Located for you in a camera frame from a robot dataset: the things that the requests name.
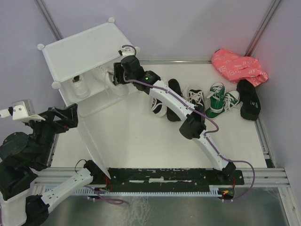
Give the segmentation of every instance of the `black shoe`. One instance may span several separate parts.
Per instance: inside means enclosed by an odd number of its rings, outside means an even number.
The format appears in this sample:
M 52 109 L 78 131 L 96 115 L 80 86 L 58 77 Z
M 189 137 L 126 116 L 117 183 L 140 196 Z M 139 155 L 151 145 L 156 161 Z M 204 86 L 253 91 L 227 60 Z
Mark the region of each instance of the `black shoe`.
M 255 87 L 250 82 L 243 79 L 237 84 L 236 90 L 240 93 L 240 100 L 243 102 L 243 106 L 240 109 L 241 117 L 247 120 L 256 121 L 261 106 Z
M 168 87 L 176 92 L 179 96 L 183 96 L 180 88 L 180 84 L 176 79 L 168 81 Z M 181 121 L 181 119 L 170 108 L 167 108 L 167 119 L 170 121 Z

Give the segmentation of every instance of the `wire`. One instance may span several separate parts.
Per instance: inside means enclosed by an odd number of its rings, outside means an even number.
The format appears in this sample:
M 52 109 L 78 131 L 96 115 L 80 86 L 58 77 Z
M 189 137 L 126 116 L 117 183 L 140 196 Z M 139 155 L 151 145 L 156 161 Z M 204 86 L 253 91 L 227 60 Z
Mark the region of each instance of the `wire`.
M 80 161 L 85 161 L 85 162 L 87 162 L 85 159 L 81 159 L 81 160 L 79 160 L 77 163 L 76 163 L 76 165 L 75 165 L 75 167 L 74 167 L 74 171 L 77 173 L 77 171 L 76 171 L 76 167 L 77 167 L 77 165 L 80 163 Z
M 85 185 L 84 187 L 91 189 L 100 198 L 96 199 L 95 201 L 105 201 L 112 205 L 122 205 L 125 203 L 125 201 L 122 199 L 105 199 L 94 188 L 90 187 L 89 185 Z
M 123 45 L 123 46 L 121 46 L 122 48 L 124 48 L 124 47 L 131 47 L 133 50 L 134 50 L 134 56 L 136 56 L 136 54 L 137 54 L 137 50 L 136 50 L 136 48 L 134 47 L 134 46 L 132 46 L 132 45 Z
M 182 100 L 182 98 L 181 98 L 179 95 L 174 94 L 174 93 L 172 93 L 172 92 L 169 92 L 166 88 L 159 87 L 159 86 L 154 86 L 154 85 L 150 85 L 150 84 L 147 84 L 147 83 L 145 83 L 145 82 L 138 81 L 138 80 L 135 80 L 135 79 L 127 80 L 127 79 L 126 79 L 126 72 L 125 72 L 125 71 L 123 72 L 123 80 L 124 80 L 125 82 L 135 82 L 135 83 L 138 83 L 138 84 L 141 84 L 141 85 L 150 87 L 150 88 L 159 89 L 159 90 L 162 90 L 162 91 L 164 91 L 164 92 L 166 92 L 166 93 L 169 93 L 169 94 L 172 95 L 174 98 L 176 98 L 180 103 L 182 103 L 187 109 L 189 109 L 189 110 L 191 110 L 191 111 L 193 111 L 193 112 L 199 114 L 200 116 L 204 117 L 205 119 L 209 120 L 209 121 L 216 127 L 216 129 L 206 131 L 206 132 L 204 133 L 204 137 L 205 137 L 205 139 L 209 142 L 209 144 L 213 147 L 213 149 L 214 149 L 215 152 L 218 154 L 218 156 L 220 156 L 223 160 L 225 160 L 225 161 L 227 161 L 227 162 L 232 162 L 232 163 L 235 163 L 235 162 L 241 162 L 241 163 L 248 164 L 248 165 L 251 167 L 252 172 L 253 172 L 253 180 L 252 180 L 252 183 L 251 183 L 249 189 L 248 189 L 243 195 L 241 195 L 241 196 L 239 196 L 239 197 L 237 197 L 237 198 L 233 198 L 232 200 L 225 200 L 225 201 L 230 201 L 230 202 L 232 202 L 232 201 L 234 201 L 234 200 L 241 199 L 241 198 L 245 197 L 247 194 L 249 194 L 249 193 L 251 192 L 251 189 L 253 188 L 254 183 L 255 183 L 255 169 L 254 169 L 254 167 L 251 165 L 251 163 L 249 163 L 249 162 L 247 162 L 247 161 L 244 161 L 244 160 L 231 160 L 231 159 L 227 159 L 227 158 L 223 157 L 223 156 L 221 155 L 221 153 L 218 151 L 217 147 L 215 147 L 215 145 L 211 142 L 211 140 L 206 136 L 206 135 L 209 134 L 209 133 L 216 133 L 217 131 L 219 131 L 220 128 L 218 127 L 218 125 L 216 124 L 216 122 L 214 122 L 212 119 L 210 119 L 210 118 L 209 118 L 208 116 L 206 116 L 205 114 L 203 114 L 203 113 L 201 113 L 201 112 L 199 112 L 199 111 L 197 111 L 197 110 L 195 110 L 195 109 L 189 107 L 189 106 Z

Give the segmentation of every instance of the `gray wall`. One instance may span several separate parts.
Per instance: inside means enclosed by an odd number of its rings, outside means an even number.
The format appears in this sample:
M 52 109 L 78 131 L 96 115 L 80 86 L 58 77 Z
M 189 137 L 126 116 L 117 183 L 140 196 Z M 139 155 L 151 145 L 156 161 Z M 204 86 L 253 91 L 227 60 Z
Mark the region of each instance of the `gray wall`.
M 44 0 L 63 37 L 114 17 L 141 57 L 244 54 L 271 0 Z
M 0 1 L 0 109 L 22 99 L 33 101 L 36 113 L 50 106 L 62 106 L 57 90 L 51 88 L 52 77 L 37 45 L 54 42 L 33 0 Z M 0 119 L 0 142 L 15 131 L 25 129 L 12 118 Z
M 254 56 L 269 80 L 258 87 L 261 117 L 279 167 L 285 167 L 301 208 L 301 1 L 286 0 Z

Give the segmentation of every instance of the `shelf top panel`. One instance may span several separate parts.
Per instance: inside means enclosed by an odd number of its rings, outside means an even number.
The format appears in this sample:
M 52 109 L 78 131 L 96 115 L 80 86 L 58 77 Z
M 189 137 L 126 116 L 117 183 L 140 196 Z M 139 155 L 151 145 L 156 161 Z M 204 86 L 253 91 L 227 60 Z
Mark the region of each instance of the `shelf top panel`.
M 105 23 L 43 48 L 54 81 L 62 82 L 103 65 L 131 43 L 113 23 Z

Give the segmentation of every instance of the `black cable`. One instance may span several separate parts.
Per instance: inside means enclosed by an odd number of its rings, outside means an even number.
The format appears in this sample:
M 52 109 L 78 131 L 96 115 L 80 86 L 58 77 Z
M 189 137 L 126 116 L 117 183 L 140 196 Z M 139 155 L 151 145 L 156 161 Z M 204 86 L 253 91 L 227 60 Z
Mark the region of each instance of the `black cable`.
M 77 171 L 76 171 L 76 167 L 77 167 L 77 165 L 80 163 L 80 161 L 85 161 L 85 162 L 87 162 L 85 159 L 81 159 L 81 160 L 79 160 L 77 163 L 76 163 L 76 165 L 75 165 L 75 167 L 74 167 L 74 171 L 77 173 Z

